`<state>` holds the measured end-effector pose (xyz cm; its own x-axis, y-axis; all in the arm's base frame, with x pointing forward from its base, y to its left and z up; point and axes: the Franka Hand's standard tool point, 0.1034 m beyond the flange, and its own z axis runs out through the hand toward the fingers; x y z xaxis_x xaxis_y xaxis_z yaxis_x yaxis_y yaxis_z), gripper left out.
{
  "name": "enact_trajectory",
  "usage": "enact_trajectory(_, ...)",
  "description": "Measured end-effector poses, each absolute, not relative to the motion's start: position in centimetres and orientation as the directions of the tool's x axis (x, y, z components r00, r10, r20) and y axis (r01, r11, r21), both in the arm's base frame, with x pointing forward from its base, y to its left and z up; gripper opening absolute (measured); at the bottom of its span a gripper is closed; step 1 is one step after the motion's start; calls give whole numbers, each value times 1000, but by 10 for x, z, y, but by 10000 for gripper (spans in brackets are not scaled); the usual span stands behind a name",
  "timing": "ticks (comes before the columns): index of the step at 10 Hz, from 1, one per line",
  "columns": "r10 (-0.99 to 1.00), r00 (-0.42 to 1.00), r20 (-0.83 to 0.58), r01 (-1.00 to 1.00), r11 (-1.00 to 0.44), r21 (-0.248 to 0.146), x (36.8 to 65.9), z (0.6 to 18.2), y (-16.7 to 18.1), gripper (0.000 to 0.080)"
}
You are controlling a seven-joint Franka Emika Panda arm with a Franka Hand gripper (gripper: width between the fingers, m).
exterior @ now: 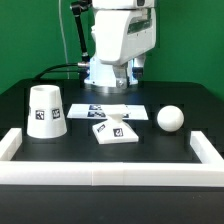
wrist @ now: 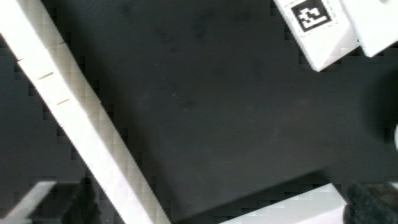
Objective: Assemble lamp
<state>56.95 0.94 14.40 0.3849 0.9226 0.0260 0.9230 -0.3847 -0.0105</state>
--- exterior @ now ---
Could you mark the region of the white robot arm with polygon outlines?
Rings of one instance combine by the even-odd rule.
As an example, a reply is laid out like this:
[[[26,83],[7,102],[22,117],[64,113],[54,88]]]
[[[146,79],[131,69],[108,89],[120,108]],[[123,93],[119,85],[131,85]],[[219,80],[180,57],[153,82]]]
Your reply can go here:
[[[156,43],[155,0],[92,0],[95,54],[84,86],[104,93],[136,88]]]

